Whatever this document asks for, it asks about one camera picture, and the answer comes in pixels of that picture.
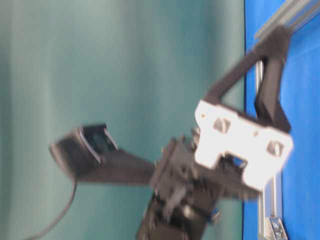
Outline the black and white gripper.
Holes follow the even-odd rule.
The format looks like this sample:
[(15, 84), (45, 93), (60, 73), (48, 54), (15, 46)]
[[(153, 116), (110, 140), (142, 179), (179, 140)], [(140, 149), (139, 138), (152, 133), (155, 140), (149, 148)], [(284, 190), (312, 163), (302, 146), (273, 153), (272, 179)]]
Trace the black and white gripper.
[(195, 110), (200, 133), (195, 150), (183, 138), (164, 149), (150, 186), (170, 215), (196, 183), (219, 189), (219, 195), (257, 198), (285, 165), (292, 137), (272, 126), (249, 120), (221, 105), (201, 100)]

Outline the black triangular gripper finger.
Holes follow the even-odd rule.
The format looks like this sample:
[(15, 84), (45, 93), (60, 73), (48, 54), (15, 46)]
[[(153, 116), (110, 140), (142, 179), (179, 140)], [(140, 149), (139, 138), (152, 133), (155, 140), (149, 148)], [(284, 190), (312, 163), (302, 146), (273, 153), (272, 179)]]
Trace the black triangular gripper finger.
[[(204, 101), (212, 105), (222, 105), (228, 110), (236, 112), (239, 117), (260, 126), (273, 127), (284, 133), (290, 132), (291, 125), (280, 104), (279, 94), (291, 36), (291, 28), (284, 25), (275, 27), (219, 81), (211, 86), (204, 96)], [(254, 101), (257, 115), (254, 118), (245, 112), (223, 104), (221, 99), (259, 61), (263, 63), (263, 76)]]

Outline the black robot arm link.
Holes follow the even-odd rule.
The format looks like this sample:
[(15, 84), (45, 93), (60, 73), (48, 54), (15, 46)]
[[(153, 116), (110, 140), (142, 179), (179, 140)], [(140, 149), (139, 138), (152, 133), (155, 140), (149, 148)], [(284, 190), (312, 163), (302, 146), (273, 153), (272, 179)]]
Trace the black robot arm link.
[(207, 225), (216, 224), (221, 218), (217, 208), (210, 215), (203, 216), (184, 204), (175, 208), (170, 219), (166, 220), (164, 208), (165, 202), (153, 194), (135, 235), (137, 240), (200, 240)]

